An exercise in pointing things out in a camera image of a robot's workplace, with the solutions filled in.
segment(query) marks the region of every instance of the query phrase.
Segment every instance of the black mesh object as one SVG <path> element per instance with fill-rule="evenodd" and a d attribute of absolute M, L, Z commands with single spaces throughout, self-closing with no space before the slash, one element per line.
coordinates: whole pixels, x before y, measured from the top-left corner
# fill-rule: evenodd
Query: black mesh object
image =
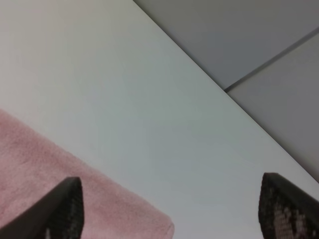
<path fill-rule="evenodd" d="M 83 225 L 81 180 L 70 177 L 0 229 L 0 239 L 80 239 Z"/>
<path fill-rule="evenodd" d="M 258 217 L 265 239 L 319 238 L 319 202 L 278 173 L 263 176 Z"/>

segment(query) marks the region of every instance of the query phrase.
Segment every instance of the pink fabric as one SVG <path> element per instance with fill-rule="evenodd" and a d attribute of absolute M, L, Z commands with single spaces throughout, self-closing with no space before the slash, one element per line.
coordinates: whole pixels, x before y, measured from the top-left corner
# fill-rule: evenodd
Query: pink fabric
<path fill-rule="evenodd" d="M 0 111 L 0 227 L 67 176 L 83 184 L 82 239 L 172 238 L 168 216 Z"/>

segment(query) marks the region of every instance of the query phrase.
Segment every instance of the pink towel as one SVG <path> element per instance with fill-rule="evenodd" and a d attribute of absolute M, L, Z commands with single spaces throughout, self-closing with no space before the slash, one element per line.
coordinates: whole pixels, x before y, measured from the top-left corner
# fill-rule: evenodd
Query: pink towel
<path fill-rule="evenodd" d="M 168 216 L 0 111 L 0 227 L 67 176 L 83 184 L 82 239 L 171 239 Z"/>

